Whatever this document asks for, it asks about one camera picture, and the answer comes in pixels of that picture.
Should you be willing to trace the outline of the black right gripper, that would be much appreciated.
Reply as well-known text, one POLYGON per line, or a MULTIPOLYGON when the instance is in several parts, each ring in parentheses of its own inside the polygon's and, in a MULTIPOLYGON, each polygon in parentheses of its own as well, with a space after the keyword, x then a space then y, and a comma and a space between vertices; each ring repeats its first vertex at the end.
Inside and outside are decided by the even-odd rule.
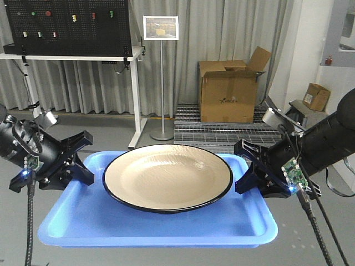
POLYGON ((234 154, 252 163, 244 175, 235 182, 235 192, 243 194, 262 185, 261 172, 256 163, 265 163, 272 184, 260 189, 264 198, 288 198, 295 193, 294 184, 286 181, 283 167, 296 160, 304 175, 312 176, 322 170, 321 149, 306 135, 283 135, 280 142, 267 148, 244 139, 234 144, 234 154))

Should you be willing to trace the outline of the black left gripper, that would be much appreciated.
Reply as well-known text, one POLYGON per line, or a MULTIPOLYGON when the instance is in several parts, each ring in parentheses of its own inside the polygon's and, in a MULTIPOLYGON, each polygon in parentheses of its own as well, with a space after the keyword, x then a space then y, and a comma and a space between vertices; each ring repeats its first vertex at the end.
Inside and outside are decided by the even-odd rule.
POLYGON ((33 121, 8 119, 8 161, 22 168, 9 189, 19 193, 33 180, 41 190, 64 190, 71 179, 92 185, 95 176, 76 153, 92 144, 93 135, 87 131, 59 141, 33 121), (75 154, 63 157, 66 152, 75 154), (39 157, 41 167, 36 171, 23 168, 29 154, 39 157))

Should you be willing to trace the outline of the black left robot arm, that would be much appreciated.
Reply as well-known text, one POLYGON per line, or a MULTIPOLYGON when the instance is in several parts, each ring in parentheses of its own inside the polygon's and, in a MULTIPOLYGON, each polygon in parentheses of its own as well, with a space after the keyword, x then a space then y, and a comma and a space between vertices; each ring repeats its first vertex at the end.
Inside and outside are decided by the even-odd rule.
POLYGON ((58 140, 35 121, 19 120, 1 106, 1 158, 22 169, 10 181, 9 189, 14 192, 32 180, 41 190, 64 190, 72 179, 90 186, 94 174, 77 153, 92 143, 87 131, 58 140))

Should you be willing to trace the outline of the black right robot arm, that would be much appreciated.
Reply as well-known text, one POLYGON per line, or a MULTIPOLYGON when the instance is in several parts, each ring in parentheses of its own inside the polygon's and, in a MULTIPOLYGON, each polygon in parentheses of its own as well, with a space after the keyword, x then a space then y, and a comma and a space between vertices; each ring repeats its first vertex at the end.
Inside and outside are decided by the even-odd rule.
POLYGON ((293 136, 287 127, 279 142, 271 147, 240 140, 235 155, 251 161, 249 169, 235 183, 235 191, 243 194, 256 187, 264 198, 288 198, 291 191, 282 171, 290 159, 300 159, 308 176, 323 170, 354 153, 354 90, 339 102, 337 110, 303 132, 293 136))

